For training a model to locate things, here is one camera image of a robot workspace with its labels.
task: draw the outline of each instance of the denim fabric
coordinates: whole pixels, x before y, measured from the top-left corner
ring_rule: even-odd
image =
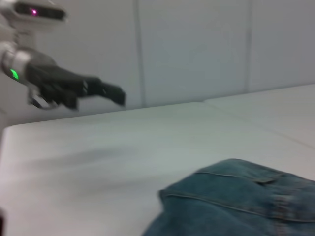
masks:
[[[144,236],[314,236],[315,182],[243,160],[201,169],[159,192]]]

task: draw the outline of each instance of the robotic hand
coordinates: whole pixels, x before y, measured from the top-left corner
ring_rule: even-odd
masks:
[[[33,48],[34,31],[49,30],[66,20],[62,8],[50,1],[2,0],[0,13],[15,30],[14,41],[0,42],[0,70],[28,86],[30,104],[46,110],[63,104],[76,110],[78,98],[98,95],[125,105],[126,94],[120,87],[64,70],[51,57]],[[35,99],[34,92],[47,102],[48,107],[43,107]]]

